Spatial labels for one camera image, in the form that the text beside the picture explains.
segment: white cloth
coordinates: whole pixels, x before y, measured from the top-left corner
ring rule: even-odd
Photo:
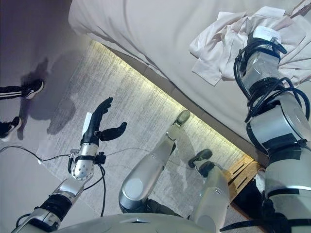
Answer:
[[[220,12],[217,20],[190,44],[198,57],[192,71],[212,85],[221,78],[233,80],[234,59],[247,45],[248,35],[264,26],[278,31],[287,54],[281,54],[279,71],[299,85],[311,77],[311,24],[302,16],[284,16],[285,10],[264,6],[253,15]]]

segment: wire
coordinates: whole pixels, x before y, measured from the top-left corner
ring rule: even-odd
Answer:
[[[32,154],[34,157],[36,157],[39,161],[41,162],[45,162],[45,161],[49,161],[49,160],[53,160],[53,159],[57,159],[59,157],[70,157],[68,154],[62,154],[62,155],[57,155],[53,158],[50,158],[50,159],[41,159],[39,158],[35,153],[31,152],[30,150],[22,147],[22,146],[7,146],[7,147],[3,147],[2,149],[0,149],[0,153],[4,152],[5,150],[9,149],[9,148],[18,148],[18,149],[21,149],[21,150],[24,150],[24,151],[27,151],[28,153]]]
[[[290,88],[283,88],[281,90],[278,90],[277,92],[275,92],[273,95],[271,95],[270,97],[268,97],[273,91],[276,90],[277,86],[279,86],[280,83],[282,83],[283,81],[286,81]],[[306,96],[306,94],[297,89],[297,88],[294,88],[294,85],[293,83],[291,82],[291,80],[289,78],[281,78],[279,79],[262,97],[261,99],[257,102],[257,104],[253,107],[253,106],[250,106],[250,109],[249,109],[249,112],[248,112],[248,115],[245,119],[245,122],[248,122],[249,119],[251,117],[255,117],[257,115],[257,113],[260,111],[260,109],[262,108],[262,106],[264,104],[266,104],[269,99],[269,101],[271,101],[272,99],[274,99],[276,96],[284,93],[284,92],[288,92],[288,91],[292,91],[295,95],[295,98],[298,102],[298,104],[301,106],[301,101],[299,99],[299,96],[298,94],[302,97],[302,99],[304,100],[305,102],[305,116],[307,118],[307,120],[309,120],[309,117],[310,117],[310,102],[309,102],[309,99],[308,97]]]
[[[117,153],[120,153],[120,152],[123,152],[125,150],[143,150],[145,152],[151,152],[150,150],[146,150],[146,149],[142,149],[142,148],[138,148],[138,147],[130,147],[130,148],[126,148],[126,149],[122,149],[122,150],[119,150],[119,151],[116,151],[116,152],[113,152],[111,154],[108,154],[106,156],[110,156],[110,155],[113,155],[113,154],[117,154]]]
[[[102,165],[98,164],[99,168],[101,169],[102,172],[102,177],[103,177],[103,184],[104,184],[104,197],[103,197],[103,207],[102,207],[102,212],[101,212],[101,217],[104,215],[104,210],[105,210],[105,202],[106,202],[106,182],[105,182],[105,174],[106,171],[103,168]]]
[[[243,92],[243,94],[246,96],[246,98],[248,100],[251,99],[250,94],[248,93],[248,91],[246,90],[242,79],[241,79],[241,60],[242,60],[242,55],[243,53],[246,51],[246,49],[253,49],[256,48],[258,46],[261,45],[270,45],[272,48],[277,49],[278,51],[280,51],[283,54],[286,54],[287,51],[284,49],[284,47],[281,44],[275,44],[272,41],[267,41],[267,40],[259,40],[259,41],[254,41],[250,44],[248,44],[246,47],[244,47],[242,50],[240,50],[238,56],[236,57],[235,61],[234,61],[234,65],[233,65],[233,73],[234,73],[234,78],[239,86],[239,88],[241,89],[241,91]]]
[[[97,184],[98,184],[98,182],[102,180],[102,178],[103,178],[103,177],[101,177],[99,180],[97,180],[94,184],[92,184],[92,185],[90,185],[89,187],[87,187],[87,188],[83,189],[83,191],[86,191],[86,190],[88,190],[89,188],[91,188],[91,187],[93,187],[93,186],[97,185]]]
[[[22,218],[28,217],[29,215],[30,214],[25,214],[25,215],[20,216],[16,221],[16,228],[19,227],[19,221],[21,221]]]

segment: white sticker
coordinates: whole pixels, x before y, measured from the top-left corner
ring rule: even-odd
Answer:
[[[86,118],[84,120],[81,137],[83,137],[84,133],[87,131],[91,118],[92,118],[92,113],[86,113]]]
[[[272,37],[275,37],[278,43],[280,44],[282,43],[281,34],[279,32],[271,28],[266,28],[263,26],[256,27],[256,29],[254,30],[253,37],[261,38],[261,39],[268,40],[268,41],[270,41]]]

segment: black cable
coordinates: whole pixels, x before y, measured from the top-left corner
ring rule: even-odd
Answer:
[[[105,200],[106,200],[106,182],[105,182],[105,169],[103,168],[102,165],[98,164],[99,168],[101,169],[102,177],[103,177],[103,184],[104,184],[104,197],[103,197],[103,207],[102,207],[102,212],[101,212],[101,217],[104,215],[104,210],[105,210]]]
[[[267,103],[267,102],[270,102],[270,101],[272,101],[275,97],[277,97],[277,96],[279,96],[280,94],[282,94],[282,93],[284,93],[284,92],[287,92],[287,91],[293,91],[293,92],[295,92],[295,93],[297,93],[297,94],[299,94],[299,95],[301,96],[301,98],[302,98],[302,99],[304,100],[304,102],[305,102],[305,115],[306,115],[307,120],[309,120],[309,118],[310,118],[310,101],[309,101],[308,97],[306,96],[306,94],[305,94],[303,91],[299,90],[299,89],[296,89],[296,88],[292,89],[291,87],[285,88],[285,89],[280,90],[280,91],[274,93],[273,95],[269,96],[269,97],[265,100],[265,102],[266,102],[266,103]]]
[[[305,102],[305,106],[306,106],[305,114],[306,114],[307,120],[309,120],[309,117],[310,117],[310,102],[308,100],[308,97],[301,90],[299,90],[297,88],[294,88],[294,86],[293,86],[293,84],[292,84],[292,82],[291,82],[291,80],[289,78],[284,77],[284,78],[279,79],[271,88],[269,88],[269,90],[267,90],[267,92],[261,97],[261,99],[256,103],[256,105],[254,107],[250,106],[250,109],[249,109],[248,115],[247,115],[247,117],[245,119],[245,122],[248,122],[251,117],[255,117],[257,115],[258,111],[264,105],[266,99],[271,94],[271,92],[275,91],[277,86],[280,83],[283,83],[283,81],[286,81],[289,84],[290,89],[287,89],[287,88],[281,89],[281,90],[277,91],[276,93],[274,93],[273,95],[276,95],[276,94],[279,95],[279,94],[281,94],[283,92],[292,91],[294,93],[294,95],[295,95],[295,98],[296,98],[297,102],[301,106],[301,101],[300,101],[300,99],[298,97],[298,94],[299,94],[303,98],[303,100]]]
[[[97,185],[97,184],[98,184],[98,182],[102,180],[102,178],[103,178],[103,177],[101,177],[99,180],[97,180],[94,184],[92,184],[92,185],[90,185],[89,187],[87,187],[87,188],[83,189],[83,191],[86,191],[86,190],[88,190],[89,188],[91,188],[91,187],[93,187],[93,186]]]
[[[31,152],[30,150],[22,147],[22,146],[7,146],[7,147],[3,147],[2,149],[0,149],[0,153],[2,153],[3,151],[5,151],[6,149],[8,148],[18,148],[18,149],[21,149],[21,150],[24,150],[24,151],[27,151],[28,153],[32,154],[34,157],[36,157],[39,161],[41,162],[45,162],[45,161],[49,161],[49,160],[53,160],[53,159],[57,159],[59,157],[63,157],[63,156],[66,156],[66,157],[70,157],[68,154],[62,154],[62,155],[57,155],[53,158],[50,158],[50,159],[41,159],[39,158],[35,153]]]
[[[251,47],[255,48],[261,45],[270,45],[272,46],[272,48],[277,49],[278,51],[280,51],[281,53],[286,54],[287,51],[284,49],[284,47],[281,44],[275,44],[272,41],[267,41],[267,40],[259,40],[259,41],[254,41],[250,44],[248,44],[246,47],[244,47],[242,50],[240,50],[238,56],[236,57],[235,61],[234,61],[234,65],[233,65],[233,73],[234,73],[234,78],[239,86],[239,88],[241,89],[241,91],[243,92],[243,94],[246,96],[246,98],[248,100],[251,99],[250,94],[248,93],[248,91],[246,90],[242,79],[241,79],[241,73],[240,73],[240,69],[241,69],[241,60],[242,60],[242,55],[243,53],[246,51],[246,49],[249,49]]]
[[[243,227],[255,227],[255,226],[270,226],[272,227],[272,232],[280,232],[275,231],[274,227],[277,226],[277,229],[284,229],[282,227],[297,227],[297,226],[311,226],[311,219],[310,218],[297,218],[297,219],[255,219],[255,220],[248,220],[243,222],[236,222],[232,223],[228,226],[225,226],[220,229],[220,232],[243,228]]]
[[[19,221],[21,221],[22,218],[28,217],[29,215],[30,214],[25,214],[25,215],[20,216],[16,221],[16,228],[19,227]]]

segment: black strap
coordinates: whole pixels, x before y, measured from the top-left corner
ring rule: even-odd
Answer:
[[[243,222],[236,222],[225,226],[220,229],[221,232],[243,228],[243,227],[255,227],[255,226],[263,226],[263,227],[272,227],[273,229],[276,226],[282,225],[282,232],[291,232],[290,227],[297,227],[297,226],[311,226],[311,219],[310,218],[297,218],[297,219],[286,219],[286,218],[275,218],[275,219],[259,219],[259,220],[250,220],[250,221],[243,221]]]

